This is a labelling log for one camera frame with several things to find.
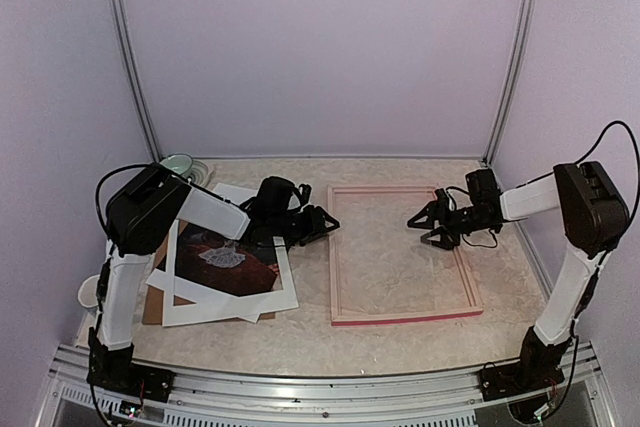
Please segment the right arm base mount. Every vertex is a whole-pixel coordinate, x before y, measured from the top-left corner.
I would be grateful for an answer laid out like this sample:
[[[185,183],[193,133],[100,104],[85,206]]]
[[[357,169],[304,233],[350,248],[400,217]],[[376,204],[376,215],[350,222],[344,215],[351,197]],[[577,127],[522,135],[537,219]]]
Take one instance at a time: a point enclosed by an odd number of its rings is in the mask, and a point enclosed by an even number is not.
[[[565,377],[560,362],[570,345],[570,339],[545,345],[530,327],[515,362],[485,365],[478,372],[483,400],[507,398],[562,383]]]

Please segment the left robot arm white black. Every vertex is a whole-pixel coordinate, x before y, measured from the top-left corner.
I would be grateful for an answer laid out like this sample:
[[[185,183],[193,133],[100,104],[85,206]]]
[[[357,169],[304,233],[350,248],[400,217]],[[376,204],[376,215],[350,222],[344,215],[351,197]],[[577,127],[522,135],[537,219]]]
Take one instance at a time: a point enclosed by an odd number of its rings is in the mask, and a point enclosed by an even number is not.
[[[159,163],[133,164],[132,177],[96,212],[107,238],[97,299],[99,314],[90,338],[108,350],[132,344],[136,295],[144,268],[179,220],[230,240],[263,244],[281,237],[304,246],[337,230],[340,223],[310,202],[311,187],[276,176],[256,195],[237,204]]]

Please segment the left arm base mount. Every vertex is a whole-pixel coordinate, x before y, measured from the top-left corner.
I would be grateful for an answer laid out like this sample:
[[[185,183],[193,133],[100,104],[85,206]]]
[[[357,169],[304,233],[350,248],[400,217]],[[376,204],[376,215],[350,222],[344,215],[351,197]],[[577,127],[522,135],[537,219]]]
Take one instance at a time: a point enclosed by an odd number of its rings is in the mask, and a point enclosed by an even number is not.
[[[176,376],[173,371],[135,363],[133,344],[108,348],[99,340],[94,327],[89,328],[88,345],[90,385],[142,400],[168,402]]]

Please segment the pink wooden picture frame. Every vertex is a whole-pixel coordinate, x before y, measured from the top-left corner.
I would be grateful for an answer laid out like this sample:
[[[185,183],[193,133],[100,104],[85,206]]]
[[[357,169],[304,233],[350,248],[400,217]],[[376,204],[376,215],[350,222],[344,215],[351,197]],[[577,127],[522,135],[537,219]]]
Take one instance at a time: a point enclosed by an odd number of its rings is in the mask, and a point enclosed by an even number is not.
[[[327,189],[340,227],[329,238],[334,326],[378,326],[479,316],[484,305],[463,252],[420,240],[408,219],[434,200],[427,185]]]

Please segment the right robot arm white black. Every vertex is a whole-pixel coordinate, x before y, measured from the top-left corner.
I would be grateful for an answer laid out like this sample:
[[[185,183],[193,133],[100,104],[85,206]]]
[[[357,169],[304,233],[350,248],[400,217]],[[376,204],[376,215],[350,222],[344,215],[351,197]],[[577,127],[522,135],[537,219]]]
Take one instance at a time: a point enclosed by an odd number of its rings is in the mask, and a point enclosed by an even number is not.
[[[501,191],[493,171],[485,168],[467,174],[466,185],[469,206],[456,209],[448,191],[439,188],[407,226],[426,231],[422,242],[452,250],[465,235],[497,233],[506,223],[558,209],[567,241],[564,262],[533,331],[545,346],[567,341],[572,322],[589,303],[586,294],[630,224],[629,209],[609,174],[598,161],[558,164],[545,178]]]

